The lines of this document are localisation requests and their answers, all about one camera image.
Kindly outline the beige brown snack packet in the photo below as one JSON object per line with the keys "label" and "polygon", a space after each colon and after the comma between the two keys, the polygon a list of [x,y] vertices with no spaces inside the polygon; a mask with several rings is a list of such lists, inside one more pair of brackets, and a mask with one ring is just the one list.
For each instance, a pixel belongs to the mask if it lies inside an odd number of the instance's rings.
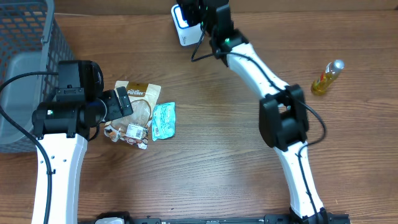
{"label": "beige brown snack packet", "polygon": [[147,149],[149,128],[161,86],[119,80],[114,89],[122,86],[126,88],[133,114],[106,122],[104,135],[113,142],[120,140],[140,149]]}

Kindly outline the teal snack packet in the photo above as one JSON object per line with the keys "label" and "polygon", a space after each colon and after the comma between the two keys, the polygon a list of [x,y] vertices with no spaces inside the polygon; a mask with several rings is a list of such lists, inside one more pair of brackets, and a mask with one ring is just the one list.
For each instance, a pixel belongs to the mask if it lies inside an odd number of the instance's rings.
{"label": "teal snack packet", "polygon": [[169,139],[175,135],[175,103],[163,103],[155,106],[152,117],[152,140]]}

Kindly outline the silver capped amber bottle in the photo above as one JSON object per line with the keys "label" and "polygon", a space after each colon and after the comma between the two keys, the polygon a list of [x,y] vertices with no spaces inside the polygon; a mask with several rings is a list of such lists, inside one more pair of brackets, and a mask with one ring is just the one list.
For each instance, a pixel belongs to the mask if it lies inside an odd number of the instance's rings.
{"label": "silver capped amber bottle", "polygon": [[339,77],[344,67],[345,63],[340,59],[330,62],[321,76],[313,81],[311,92],[315,95],[324,95],[328,87]]}

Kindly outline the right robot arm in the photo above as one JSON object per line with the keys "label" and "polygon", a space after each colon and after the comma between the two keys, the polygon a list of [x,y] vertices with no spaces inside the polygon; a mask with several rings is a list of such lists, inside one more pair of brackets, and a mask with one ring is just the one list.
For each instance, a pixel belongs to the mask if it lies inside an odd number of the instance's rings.
{"label": "right robot arm", "polygon": [[281,80],[259,58],[253,45],[234,26],[228,1],[178,0],[182,19],[209,34],[211,56],[238,74],[259,98],[259,132],[277,153],[290,194],[290,223],[328,223],[326,209],[313,181],[308,159],[308,113],[299,85]]}

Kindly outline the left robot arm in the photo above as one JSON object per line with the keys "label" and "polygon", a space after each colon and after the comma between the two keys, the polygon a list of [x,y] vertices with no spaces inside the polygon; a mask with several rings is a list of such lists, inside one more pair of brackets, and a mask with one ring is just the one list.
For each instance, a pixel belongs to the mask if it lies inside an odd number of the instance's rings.
{"label": "left robot arm", "polygon": [[90,60],[58,63],[55,99],[33,112],[33,134],[43,147],[32,223],[76,223],[81,167],[90,129],[129,116],[127,90],[104,90],[103,73]]}

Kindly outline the white barcode scanner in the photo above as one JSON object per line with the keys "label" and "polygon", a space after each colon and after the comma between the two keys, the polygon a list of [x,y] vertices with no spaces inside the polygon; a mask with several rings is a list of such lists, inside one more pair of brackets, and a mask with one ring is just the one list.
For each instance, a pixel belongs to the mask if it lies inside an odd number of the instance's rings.
{"label": "white barcode scanner", "polygon": [[174,20],[175,28],[177,30],[180,45],[187,47],[199,42],[202,35],[201,25],[189,26],[186,20],[182,17],[182,11],[178,4],[171,8],[171,15]]}

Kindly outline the grey plastic shopping basket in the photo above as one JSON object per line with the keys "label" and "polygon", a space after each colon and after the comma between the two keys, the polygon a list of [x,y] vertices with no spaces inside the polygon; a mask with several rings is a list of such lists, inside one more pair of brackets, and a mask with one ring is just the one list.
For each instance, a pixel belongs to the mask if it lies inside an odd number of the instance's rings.
{"label": "grey plastic shopping basket", "polygon": [[8,84],[1,107],[28,131],[33,111],[58,85],[51,72],[74,58],[54,14],[53,0],[1,0],[1,81],[36,72]]}

